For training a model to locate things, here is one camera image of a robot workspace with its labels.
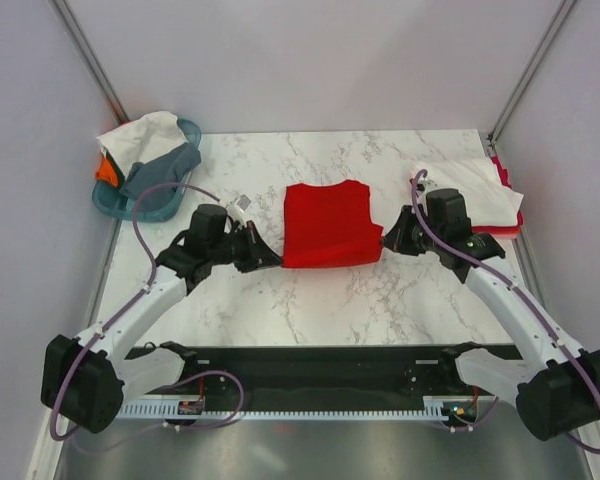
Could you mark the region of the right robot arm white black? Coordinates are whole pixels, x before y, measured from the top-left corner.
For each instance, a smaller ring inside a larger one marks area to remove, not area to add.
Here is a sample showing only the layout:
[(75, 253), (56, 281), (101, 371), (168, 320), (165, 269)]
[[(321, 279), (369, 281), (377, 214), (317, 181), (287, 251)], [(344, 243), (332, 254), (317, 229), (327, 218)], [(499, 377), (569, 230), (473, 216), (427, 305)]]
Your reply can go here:
[[(586, 350), (551, 318), (499, 242), (473, 230), (458, 190), (415, 195), (382, 244), (401, 255), (435, 254), (487, 306), (520, 355), (504, 359), (474, 342), (447, 348), (437, 371), (445, 391), (470, 386), (492, 394), (542, 441), (600, 421), (600, 350)], [(585, 449), (600, 455), (600, 447)]]

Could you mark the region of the folded pink t shirt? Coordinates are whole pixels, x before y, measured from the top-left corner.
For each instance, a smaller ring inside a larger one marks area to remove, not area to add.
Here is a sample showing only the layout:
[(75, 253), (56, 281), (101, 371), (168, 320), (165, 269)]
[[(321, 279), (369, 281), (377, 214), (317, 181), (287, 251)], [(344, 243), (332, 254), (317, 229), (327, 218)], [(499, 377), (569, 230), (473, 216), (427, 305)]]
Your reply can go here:
[(497, 155), (491, 156), (490, 160), (496, 168), (500, 183), (509, 190), (512, 190), (512, 185), (509, 181), (509, 171), (502, 165), (499, 157)]

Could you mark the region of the grey blue t shirt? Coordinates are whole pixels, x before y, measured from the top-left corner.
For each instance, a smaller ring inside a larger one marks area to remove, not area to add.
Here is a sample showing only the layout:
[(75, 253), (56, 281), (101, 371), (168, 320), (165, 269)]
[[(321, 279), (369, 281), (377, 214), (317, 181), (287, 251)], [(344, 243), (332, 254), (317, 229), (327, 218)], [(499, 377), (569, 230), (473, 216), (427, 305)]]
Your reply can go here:
[[(121, 194), (128, 199), (137, 200), (142, 193), (155, 185), (182, 183), (200, 163), (198, 148), (185, 142), (148, 163), (134, 163), (120, 189)], [(174, 186), (155, 190), (144, 197), (139, 210), (155, 211), (164, 208), (175, 197), (176, 190)]]

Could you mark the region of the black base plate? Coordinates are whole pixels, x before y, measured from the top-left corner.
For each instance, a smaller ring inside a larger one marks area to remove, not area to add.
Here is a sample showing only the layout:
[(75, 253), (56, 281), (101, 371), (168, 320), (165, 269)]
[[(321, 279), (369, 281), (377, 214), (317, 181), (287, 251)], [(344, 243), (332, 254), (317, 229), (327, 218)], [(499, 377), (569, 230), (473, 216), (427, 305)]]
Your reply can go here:
[(441, 346), (197, 347), (160, 394), (200, 394), (233, 410), (416, 409), (427, 397), (471, 401)]

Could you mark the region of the aluminium frame post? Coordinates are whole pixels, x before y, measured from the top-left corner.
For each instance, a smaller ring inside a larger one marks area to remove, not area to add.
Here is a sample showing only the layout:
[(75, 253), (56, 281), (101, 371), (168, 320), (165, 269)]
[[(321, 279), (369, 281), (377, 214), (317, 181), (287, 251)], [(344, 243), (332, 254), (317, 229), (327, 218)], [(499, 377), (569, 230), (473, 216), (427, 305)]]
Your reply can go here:
[(487, 132), (480, 133), (484, 150), (488, 155), (496, 152), (497, 141), (522, 103), (539, 71), (548, 59), (565, 25), (579, 4), (578, 0), (561, 0), (558, 3), (555, 12), (544, 29), (540, 40), (534, 47), (529, 60), (526, 62), (493, 127)]
[(49, 4), (66, 30), (71, 42), (76, 48), (82, 62), (94, 80), (117, 123), (123, 124), (128, 122), (129, 116), (127, 115), (127, 112), (95, 50), (80, 25), (77, 16), (71, 8), (70, 2), (67, 0), (50, 0)]

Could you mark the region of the right aluminium frame post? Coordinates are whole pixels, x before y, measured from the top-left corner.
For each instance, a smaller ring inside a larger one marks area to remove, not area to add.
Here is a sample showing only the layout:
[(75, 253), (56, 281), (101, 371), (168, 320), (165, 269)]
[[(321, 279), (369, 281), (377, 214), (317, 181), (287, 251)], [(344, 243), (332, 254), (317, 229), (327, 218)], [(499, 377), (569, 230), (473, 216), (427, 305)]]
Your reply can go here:
[(561, 0), (558, 3), (555, 12), (544, 29), (540, 40), (534, 47), (529, 60), (526, 62), (493, 127), (487, 132), (480, 133), (484, 150), (488, 155), (496, 152), (497, 141), (522, 103), (539, 71), (548, 59), (565, 25), (579, 4), (578, 0)]

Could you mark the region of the crumpled white t shirt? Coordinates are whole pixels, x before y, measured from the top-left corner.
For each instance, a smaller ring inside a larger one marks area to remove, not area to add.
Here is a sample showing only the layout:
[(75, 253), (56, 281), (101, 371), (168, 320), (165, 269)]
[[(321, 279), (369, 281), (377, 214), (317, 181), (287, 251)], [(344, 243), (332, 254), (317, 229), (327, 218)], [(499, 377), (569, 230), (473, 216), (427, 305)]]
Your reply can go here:
[(148, 163), (187, 142), (168, 111), (146, 114), (97, 137), (100, 153), (113, 160), (127, 175), (136, 162)]

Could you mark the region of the left aluminium frame post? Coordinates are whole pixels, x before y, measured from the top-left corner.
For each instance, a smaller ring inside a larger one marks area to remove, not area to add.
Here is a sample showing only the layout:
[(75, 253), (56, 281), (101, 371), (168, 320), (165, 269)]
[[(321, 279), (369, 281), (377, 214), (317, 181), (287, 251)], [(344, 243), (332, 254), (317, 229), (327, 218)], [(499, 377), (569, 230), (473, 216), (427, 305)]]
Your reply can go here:
[(76, 48), (82, 62), (94, 80), (117, 123), (123, 124), (128, 122), (129, 116), (127, 115), (127, 112), (95, 50), (80, 25), (77, 16), (71, 8), (70, 2), (67, 0), (50, 0), (49, 4), (66, 30), (71, 42)]

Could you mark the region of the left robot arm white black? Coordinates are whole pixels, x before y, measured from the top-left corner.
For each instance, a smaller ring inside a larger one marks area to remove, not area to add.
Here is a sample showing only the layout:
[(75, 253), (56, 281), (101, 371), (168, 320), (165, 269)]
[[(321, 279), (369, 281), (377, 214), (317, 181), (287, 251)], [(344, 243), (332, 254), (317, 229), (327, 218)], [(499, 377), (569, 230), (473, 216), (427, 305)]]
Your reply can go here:
[(91, 433), (108, 427), (127, 403), (172, 387), (188, 393), (199, 382), (193, 348), (164, 342), (131, 357), (141, 337), (172, 307), (206, 280), (216, 266), (240, 273), (279, 267), (281, 257), (262, 239), (247, 216), (246, 197), (220, 206), (201, 204), (187, 229), (150, 259), (139, 291), (109, 320), (73, 338), (56, 336), (46, 347), (41, 402)]

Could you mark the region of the teal plastic basket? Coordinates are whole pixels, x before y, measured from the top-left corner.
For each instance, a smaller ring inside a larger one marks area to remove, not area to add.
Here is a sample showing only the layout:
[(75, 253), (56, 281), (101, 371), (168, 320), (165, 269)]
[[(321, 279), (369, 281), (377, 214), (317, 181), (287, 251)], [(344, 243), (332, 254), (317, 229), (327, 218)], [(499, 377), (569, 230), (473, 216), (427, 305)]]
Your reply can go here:
[[(198, 125), (191, 120), (179, 118), (177, 125), (190, 144), (189, 150), (193, 153), (193, 163), (180, 179), (182, 183), (187, 183), (193, 170), (201, 164), (199, 145), (202, 133)], [(184, 189), (182, 187), (164, 188), (147, 195), (141, 202), (137, 220), (144, 223), (166, 222), (177, 213), (183, 196)], [(97, 181), (93, 187), (91, 199), (100, 213), (118, 220), (132, 220), (135, 199), (123, 195), (108, 183)]]

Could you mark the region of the folded white t shirt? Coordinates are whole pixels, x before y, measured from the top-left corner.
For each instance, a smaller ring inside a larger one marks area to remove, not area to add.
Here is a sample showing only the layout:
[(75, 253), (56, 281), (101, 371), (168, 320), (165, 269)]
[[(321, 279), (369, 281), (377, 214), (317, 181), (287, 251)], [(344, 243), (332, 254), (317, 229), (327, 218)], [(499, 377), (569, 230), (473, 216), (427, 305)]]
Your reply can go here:
[(427, 175), (418, 181), (424, 186), (425, 193), (443, 188), (459, 191), (474, 227), (508, 228), (518, 225), (524, 196), (502, 183), (490, 158), (420, 161), (414, 164), (412, 177), (421, 170), (427, 171)]

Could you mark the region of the orange t shirt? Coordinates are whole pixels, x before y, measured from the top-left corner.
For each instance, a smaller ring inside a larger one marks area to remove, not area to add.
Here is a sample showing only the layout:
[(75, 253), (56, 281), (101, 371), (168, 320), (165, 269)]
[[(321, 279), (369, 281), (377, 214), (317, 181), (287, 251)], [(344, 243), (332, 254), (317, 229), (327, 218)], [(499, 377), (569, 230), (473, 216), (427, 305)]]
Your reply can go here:
[(100, 164), (95, 172), (95, 179), (100, 182), (109, 184), (114, 188), (118, 188), (120, 184), (120, 173), (116, 163), (108, 156), (100, 155)]

